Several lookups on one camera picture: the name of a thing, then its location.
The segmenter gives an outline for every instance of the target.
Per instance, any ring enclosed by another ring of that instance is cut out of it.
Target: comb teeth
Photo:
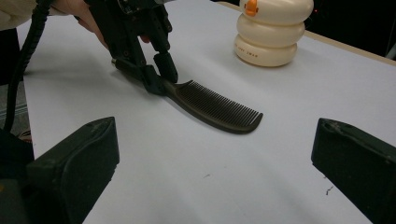
[[[248,127],[255,121],[260,122],[262,118],[262,114],[259,112],[240,105],[193,81],[178,88],[177,95],[196,110],[227,126]]]

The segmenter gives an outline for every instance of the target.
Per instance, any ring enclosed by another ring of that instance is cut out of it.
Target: white table
[[[50,17],[25,76],[35,155],[87,122],[117,122],[121,161],[85,223],[369,223],[328,191],[310,156],[319,118],[396,146],[396,67],[308,37],[290,64],[252,66],[233,53],[237,11],[208,0],[166,7],[179,83],[194,79],[264,119],[247,135],[214,129],[117,71],[73,17]]]

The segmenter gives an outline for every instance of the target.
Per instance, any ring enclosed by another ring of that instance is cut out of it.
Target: comb
[[[130,63],[124,60],[113,60],[112,63],[121,71],[145,82]],[[225,132],[251,133],[262,120],[262,113],[221,96],[195,81],[174,84],[163,77],[158,77],[158,80],[162,84],[163,95],[199,120]]]

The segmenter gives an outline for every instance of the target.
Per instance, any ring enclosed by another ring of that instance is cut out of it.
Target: white bottle
[[[243,13],[237,22],[236,54],[259,66],[289,63],[304,34],[313,0],[241,0],[239,6]]]

